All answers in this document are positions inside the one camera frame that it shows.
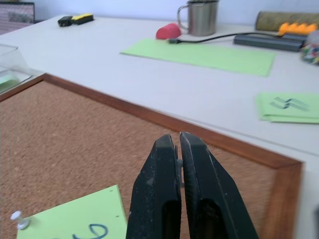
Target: black and yellow marker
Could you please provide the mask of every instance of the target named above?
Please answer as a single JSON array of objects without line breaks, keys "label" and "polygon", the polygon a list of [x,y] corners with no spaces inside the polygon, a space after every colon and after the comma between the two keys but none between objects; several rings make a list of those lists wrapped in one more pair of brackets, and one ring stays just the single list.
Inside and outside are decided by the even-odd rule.
[{"label": "black and yellow marker", "polygon": [[93,21],[93,20],[94,20],[94,17],[93,17],[93,14],[91,14],[91,13],[86,13],[86,14],[82,14],[79,16],[74,16],[71,19],[72,23],[76,24],[76,25],[81,25],[81,24],[84,24],[84,23],[87,23],[87,22]]}]

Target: white push pin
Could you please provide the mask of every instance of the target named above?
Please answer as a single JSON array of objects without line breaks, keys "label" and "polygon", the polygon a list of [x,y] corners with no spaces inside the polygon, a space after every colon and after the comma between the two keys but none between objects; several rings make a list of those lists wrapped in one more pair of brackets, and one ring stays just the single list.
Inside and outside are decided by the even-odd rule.
[{"label": "white push pin", "polygon": [[16,211],[11,215],[10,218],[12,221],[17,221],[18,225],[16,226],[16,228],[18,228],[19,230],[23,230],[25,228],[27,228],[27,226],[29,226],[30,224],[30,219],[29,218],[23,218],[22,217],[22,212],[20,211]]}]

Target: desk surface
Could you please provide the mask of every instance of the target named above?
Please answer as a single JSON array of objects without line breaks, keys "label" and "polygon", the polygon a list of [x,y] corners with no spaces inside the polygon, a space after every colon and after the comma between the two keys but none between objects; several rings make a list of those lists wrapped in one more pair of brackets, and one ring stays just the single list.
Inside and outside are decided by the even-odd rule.
[{"label": "desk surface", "polygon": [[[121,55],[140,39],[154,38],[167,22],[98,18],[59,28],[59,18],[2,35],[0,43],[18,46],[31,68],[306,161],[296,238],[315,237],[319,125],[259,121],[254,97],[261,91],[319,93],[318,67],[303,63],[298,53],[274,51],[269,77],[256,77]],[[219,26],[217,32],[251,30]],[[232,46],[232,39],[209,44]]]}]

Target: metal mug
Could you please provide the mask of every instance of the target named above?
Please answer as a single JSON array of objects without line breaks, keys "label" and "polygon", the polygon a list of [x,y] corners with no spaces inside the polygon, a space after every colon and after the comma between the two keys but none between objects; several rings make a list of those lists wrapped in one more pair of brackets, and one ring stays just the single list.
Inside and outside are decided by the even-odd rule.
[{"label": "metal mug", "polygon": [[[177,11],[177,21],[180,28],[188,31],[193,36],[209,36],[216,32],[216,16],[218,1],[188,1],[186,6],[181,6]],[[188,27],[180,22],[180,11],[188,8]]]}]

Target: transparent box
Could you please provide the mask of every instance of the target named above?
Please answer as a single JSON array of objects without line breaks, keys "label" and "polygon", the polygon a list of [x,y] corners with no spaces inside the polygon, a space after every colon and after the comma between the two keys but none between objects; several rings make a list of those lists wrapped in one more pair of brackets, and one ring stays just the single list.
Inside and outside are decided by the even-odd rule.
[{"label": "transparent box", "polygon": [[0,44],[0,94],[32,77],[18,47]]}]

